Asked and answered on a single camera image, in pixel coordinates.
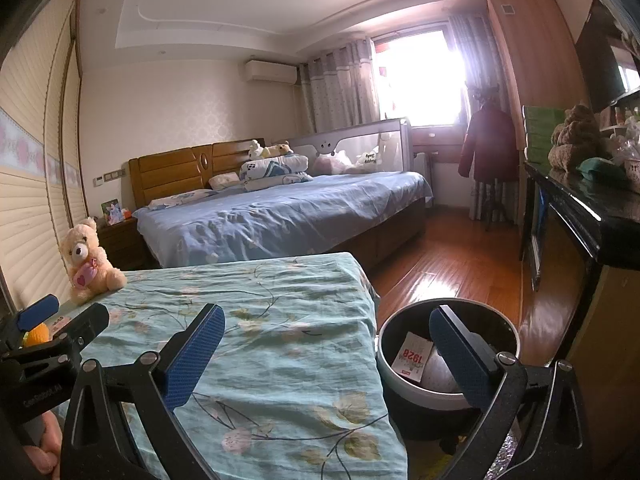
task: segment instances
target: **green box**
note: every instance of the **green box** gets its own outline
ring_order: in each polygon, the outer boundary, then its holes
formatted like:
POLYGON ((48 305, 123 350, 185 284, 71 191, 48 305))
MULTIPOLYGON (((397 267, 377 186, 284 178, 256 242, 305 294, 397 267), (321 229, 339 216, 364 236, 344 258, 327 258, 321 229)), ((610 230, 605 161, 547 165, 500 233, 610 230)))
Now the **green box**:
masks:
POLYGON ((559 123, 550 123, 548 121, 540 121, 536 119, 525 119, 524 121, 524 131, 527 134, 533 134, 537 136, 545 136, 551 138, 551 134, 556 129, 558 124, 563 124, 564 121, 560 121, 559 123))
POLYGON ((540 148, 529 148, 529 147, 526 147, 524 149, 524 157, 529 162, 536 162, 538 164, 548 164, 549 163, 549 151, 550 150, 541 150, 540 148))
POLYGON ((551 142, 551 134, 548 135, 537 135, 530 134, 527 132, 527 147, 528 148, 538 148, 540 150, 546 150, 547 153, 553 146, 551 142))
POLYGON ((545 124, 553 124, 555 128, 558 124, 564 123, 564 110, 560 108, 543 108, 540 106, 523 106, 522 115, 525 119, 539 121, 545 124))

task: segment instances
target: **black countertop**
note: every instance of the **black countertop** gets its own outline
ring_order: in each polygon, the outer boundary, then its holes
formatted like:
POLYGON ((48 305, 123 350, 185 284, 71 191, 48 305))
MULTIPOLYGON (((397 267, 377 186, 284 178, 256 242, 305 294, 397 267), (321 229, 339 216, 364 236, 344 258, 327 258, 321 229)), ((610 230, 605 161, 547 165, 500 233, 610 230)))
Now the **black countertop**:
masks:
POLYGON ((598 263, 640 270, 640 194, 541 164, 525 169, 598 263))

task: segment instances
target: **red coat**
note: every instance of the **red coat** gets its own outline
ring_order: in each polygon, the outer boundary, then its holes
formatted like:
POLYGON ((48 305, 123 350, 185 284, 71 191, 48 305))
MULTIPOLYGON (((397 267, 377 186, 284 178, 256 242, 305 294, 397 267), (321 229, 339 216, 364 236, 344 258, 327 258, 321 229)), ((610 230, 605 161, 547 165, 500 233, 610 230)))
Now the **red coat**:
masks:
POLYGON ((484 105, 471 117, 458 166, 461 176, 469 176, 474 154, 477 181, 490 184, 494 179, 502 182, 518 179, 520 157, 513 120, 493 105, 484 105))

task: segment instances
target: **white bed guard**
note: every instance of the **white bed guard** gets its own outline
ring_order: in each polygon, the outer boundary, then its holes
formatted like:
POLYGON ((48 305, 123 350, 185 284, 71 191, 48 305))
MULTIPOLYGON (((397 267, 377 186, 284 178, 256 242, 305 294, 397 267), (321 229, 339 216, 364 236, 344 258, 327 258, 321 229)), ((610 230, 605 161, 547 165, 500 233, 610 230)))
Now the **white bed guard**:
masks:
POLYGON ((296 153, 309 156, 330 155, 346 150, 347 155, 355 162, 355 157, 372 150, 388 151, 390 158, 382 171, 411 171, 414 158, 409 119, 387 119, 375 123, 350 126, 340 130, 313 134, 306 137, 286 139, 296 153))

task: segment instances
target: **blue bedsheet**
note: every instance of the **blue bedsheet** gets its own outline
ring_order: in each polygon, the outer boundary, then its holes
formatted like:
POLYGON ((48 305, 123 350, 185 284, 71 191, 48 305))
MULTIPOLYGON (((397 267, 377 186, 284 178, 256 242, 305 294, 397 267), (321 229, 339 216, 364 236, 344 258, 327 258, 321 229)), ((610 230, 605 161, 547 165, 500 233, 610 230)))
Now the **blue bedsheet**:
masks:
POLYGON ((321 254, 425 196, 417 173, 333 175, 134 215, 160 265, 184 267, 321 254))
MULTIPOLYGON (((378 297, 350 254, 126 275, 125 288, 96 298, 110 325, 82 358, 128 364, 161 349, 206 303, 220 305, 225 335, 175 410, 220 478, 406 480, 374 357, 378 297)), ((60 314, 81 310, 67 302, 60 314)), ((145 463, 165 478, 136 410, 124 407, 145 463)))

